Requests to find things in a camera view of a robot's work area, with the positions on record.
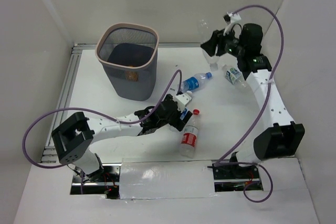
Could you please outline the blue label bottle white cap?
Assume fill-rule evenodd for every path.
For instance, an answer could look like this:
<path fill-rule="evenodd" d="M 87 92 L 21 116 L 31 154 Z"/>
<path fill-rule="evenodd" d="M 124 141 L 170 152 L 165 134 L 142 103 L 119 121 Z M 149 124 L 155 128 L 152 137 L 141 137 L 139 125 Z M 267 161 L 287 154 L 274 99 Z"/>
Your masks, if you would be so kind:
<path fill-rule="evenodd" d="M 187 105 L 192 101 L 191 92 L 179 92 L 172 96 L 172 101 L 177 105 L 177 113 L 173 116 L 173 122 L 169 124 L 170 130 L 181 132 L 192 117 L 192 111 L 187 108 Z"/>

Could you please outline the orange drink bottle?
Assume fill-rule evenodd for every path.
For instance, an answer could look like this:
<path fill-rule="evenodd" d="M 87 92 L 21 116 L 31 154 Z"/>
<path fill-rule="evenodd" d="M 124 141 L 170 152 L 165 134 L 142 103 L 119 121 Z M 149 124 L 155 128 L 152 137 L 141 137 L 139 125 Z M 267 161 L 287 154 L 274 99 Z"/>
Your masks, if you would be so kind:
<path fill-rule="evenodd" d="M 126 67 L 126 70 L 125 70 L 124 74 L 125 74 L 125 78 L 128 81 L 138 82 L 138 80 L 139 80 L 139 73 L 137 71 L 137 67 L 136 66 L 128 65 Z"/>

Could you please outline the red label bottle red cap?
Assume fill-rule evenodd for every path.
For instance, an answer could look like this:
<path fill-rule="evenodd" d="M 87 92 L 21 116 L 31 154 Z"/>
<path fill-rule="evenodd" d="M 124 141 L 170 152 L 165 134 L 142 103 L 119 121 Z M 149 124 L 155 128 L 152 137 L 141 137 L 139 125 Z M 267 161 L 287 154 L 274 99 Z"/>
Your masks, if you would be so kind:
<path fill-rule="evenodd" d="M 200 126 L 200 111 L 194 109 L 192 116 L 184 127 L 182 140 L 180 143 L 180 154 L 193 158 L 195 155 L 197 137 Z"/>

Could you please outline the green white label bottle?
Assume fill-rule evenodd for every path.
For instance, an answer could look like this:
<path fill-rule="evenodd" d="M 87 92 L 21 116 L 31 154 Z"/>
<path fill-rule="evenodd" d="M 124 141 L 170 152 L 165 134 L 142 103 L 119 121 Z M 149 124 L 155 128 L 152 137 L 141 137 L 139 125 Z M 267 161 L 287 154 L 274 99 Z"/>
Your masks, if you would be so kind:
<path fill-rule="evenodd" d="M 243 74 L 237 68 L 231 65 L 224 65 L 222 71 L 225 79 L 233 86 L 239 89 L 247 88 L 247 82 L 245 81 Z"/>

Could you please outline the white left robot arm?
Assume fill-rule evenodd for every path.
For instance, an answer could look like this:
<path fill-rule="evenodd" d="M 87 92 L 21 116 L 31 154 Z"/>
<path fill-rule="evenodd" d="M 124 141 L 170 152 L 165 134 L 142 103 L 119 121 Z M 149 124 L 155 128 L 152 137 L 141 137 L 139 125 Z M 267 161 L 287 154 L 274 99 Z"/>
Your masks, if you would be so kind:
<path fill-rule="evenodd" d="M 130 115 L 112 119 L 90 119 L 76 112 L 55 128 L 51 134 L 58 160 L 62 165 L 74 164 L 91 182 L 99 181 L 105 170 L 98 154 L 89 146 L 97 141 L 154 133 L 167 124 L 182 131 L 192 116 L 187 93 L 167 94 L 157 107 L 149 106 Z"/>

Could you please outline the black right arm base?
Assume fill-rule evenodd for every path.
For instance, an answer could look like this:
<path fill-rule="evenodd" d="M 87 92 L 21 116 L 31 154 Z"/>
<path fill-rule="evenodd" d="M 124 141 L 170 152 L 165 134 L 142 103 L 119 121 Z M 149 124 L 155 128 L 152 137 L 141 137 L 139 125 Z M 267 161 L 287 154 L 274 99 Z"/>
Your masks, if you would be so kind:
<path fill-rule="evenodd" d="M 263 190 L 260 174 L 256 166 L 224 165 L 215 167 L 208 166 L 214 179 L 215 192 Z"/>

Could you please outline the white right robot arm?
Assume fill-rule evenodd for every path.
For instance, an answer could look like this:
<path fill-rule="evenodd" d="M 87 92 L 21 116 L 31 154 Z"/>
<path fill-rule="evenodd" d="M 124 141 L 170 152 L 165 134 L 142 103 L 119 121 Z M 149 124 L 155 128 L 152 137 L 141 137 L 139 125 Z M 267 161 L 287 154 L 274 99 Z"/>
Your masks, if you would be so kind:
<path fill-rule="evenodd" d="M 296 123 L 286 109 L 272 76 L 272 66 L 261 51 L 263 31 L 260 25 L 245 24 L 239 37 L 233 25 L 215 30 L 201 48 L 210 56 L 228 53 L 237 59 L 238 70 L 250 86 L 260 112 L 264 131 L 253 141 L 241 142 L 238 151 L 229 152 L 229 172 L 235 178 L 247 172 L 247 166 L 262 161 L 293 156 L 305 134 L 302 124 Z"/>

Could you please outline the grey mesh waste bin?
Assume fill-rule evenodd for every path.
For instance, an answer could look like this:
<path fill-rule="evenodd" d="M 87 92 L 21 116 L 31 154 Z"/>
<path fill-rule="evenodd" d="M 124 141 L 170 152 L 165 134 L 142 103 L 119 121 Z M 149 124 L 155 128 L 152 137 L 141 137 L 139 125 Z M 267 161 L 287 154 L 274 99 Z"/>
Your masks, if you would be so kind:
<path fill-rule="evenodd" d="M 118 96 L 145 101 L 156 83 L 159 36 L 150 27 L 117 23 L 97 43 L 96 57 Z"/>

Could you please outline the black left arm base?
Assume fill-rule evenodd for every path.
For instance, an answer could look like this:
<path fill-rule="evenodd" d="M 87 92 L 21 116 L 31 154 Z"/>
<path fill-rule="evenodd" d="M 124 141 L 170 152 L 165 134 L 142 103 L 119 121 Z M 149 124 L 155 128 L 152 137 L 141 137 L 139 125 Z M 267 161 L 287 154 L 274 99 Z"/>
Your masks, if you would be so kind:
<path fill-rule="evenodd" d="M 121 165 L 121 163 L 103 164 L 103 174 L 94 181 L 90 181 L 87 175 L 82 176 L 79 167 L 70 168 L 73 171 L 70 194 L 102 195 L 106 199 L 119 199 Z"/>

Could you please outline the clear bottle without label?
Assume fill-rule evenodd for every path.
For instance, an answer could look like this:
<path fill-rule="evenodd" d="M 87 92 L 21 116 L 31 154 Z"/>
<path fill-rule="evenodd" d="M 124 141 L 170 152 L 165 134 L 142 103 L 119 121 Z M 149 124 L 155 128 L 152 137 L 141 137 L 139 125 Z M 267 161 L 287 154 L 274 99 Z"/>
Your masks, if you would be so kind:
<path fill-rule="evenodd" d="M 211 71 L 218 70 L 219 57 L 216 53 L 216 40 L 212 38 L 213 30 L 206 19 L 199 19 L 197 21 L 197 31 L 200 37 L 201 49 L 204 58 L 210 66 Z"/>

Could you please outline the aluminium frame rail left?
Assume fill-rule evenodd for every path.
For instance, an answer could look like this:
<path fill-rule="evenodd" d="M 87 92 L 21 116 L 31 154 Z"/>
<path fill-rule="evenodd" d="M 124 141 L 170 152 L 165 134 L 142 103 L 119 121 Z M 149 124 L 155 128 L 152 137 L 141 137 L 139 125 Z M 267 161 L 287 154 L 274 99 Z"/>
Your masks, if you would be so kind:
<path fill-rule="evenodd" d="M 70 60 L 68 63 L 67 71 L 65 74 L 64 82 L 62 84 L 59 99 L 56 105 L 56 109 L 68 107 L 70 104 L 75 80 L 81 60 L 83 50 L 95 49 L 94 44 L 75 44 L 72 48 Z M 58 157 L 54 143 L 52 141 L 52 131 L 62 122 L 65 118 L 64 111 L 56 112 L 52 117 L 51 127 L 47 136 L 46 144 L 43 154 L 41 156 L 40 164 L 56 164 L 58 163 Z"/>

